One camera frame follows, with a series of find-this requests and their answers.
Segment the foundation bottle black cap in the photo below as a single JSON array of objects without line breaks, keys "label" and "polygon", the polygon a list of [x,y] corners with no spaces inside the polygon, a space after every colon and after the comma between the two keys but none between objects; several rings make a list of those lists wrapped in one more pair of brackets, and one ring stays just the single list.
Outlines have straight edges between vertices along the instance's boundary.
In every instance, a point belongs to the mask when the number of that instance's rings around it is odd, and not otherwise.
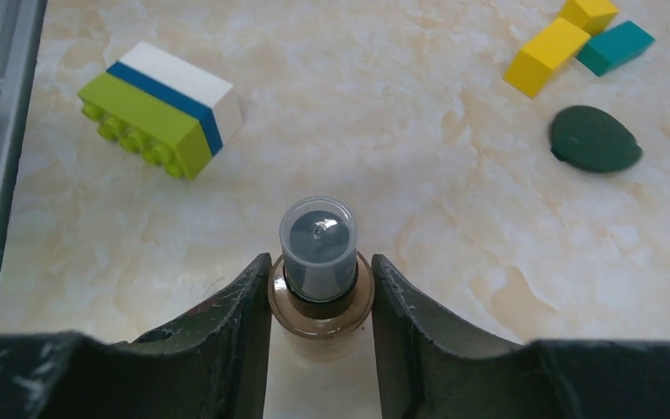
[{"label": "foundation bottle black cap", "polygon": [[312,361],[349,355],[373,308],[375,279],[358,238],[352,212],[330,197],[305,198],[282,217],[268,302],[293,348]]}]

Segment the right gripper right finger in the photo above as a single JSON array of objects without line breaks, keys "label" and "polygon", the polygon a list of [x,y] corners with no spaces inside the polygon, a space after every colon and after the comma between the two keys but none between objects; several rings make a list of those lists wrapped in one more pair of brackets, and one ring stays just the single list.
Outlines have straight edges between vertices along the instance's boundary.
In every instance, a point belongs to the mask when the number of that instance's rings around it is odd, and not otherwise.
[{"label": "right gripper right finger", "polygon": [[670,341],[500,338],[372,260],[385,418],[670,418]]}]

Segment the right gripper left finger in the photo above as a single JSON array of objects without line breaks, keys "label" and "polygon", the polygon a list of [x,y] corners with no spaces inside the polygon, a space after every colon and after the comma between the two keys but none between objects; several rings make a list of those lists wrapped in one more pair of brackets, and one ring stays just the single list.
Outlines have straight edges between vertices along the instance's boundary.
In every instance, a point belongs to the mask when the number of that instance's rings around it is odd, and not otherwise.
[{"label": "right gripper left finger", "polygon": [[271,314],[267,253],[132,342],[0,334],[0,418],[259,418]]}]

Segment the dark green round disc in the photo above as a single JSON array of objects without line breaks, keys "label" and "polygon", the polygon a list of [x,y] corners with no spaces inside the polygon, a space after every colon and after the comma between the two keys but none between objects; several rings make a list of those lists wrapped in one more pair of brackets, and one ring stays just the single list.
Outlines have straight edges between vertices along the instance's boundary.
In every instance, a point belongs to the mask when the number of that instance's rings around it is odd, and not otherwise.
[{"label": "dark green round disc", "polygon": [[643,156],[636,137],[609,113],[593,106],[568,106],[549,127],[550,151],[574,168],[611,174],[631,168]]}]

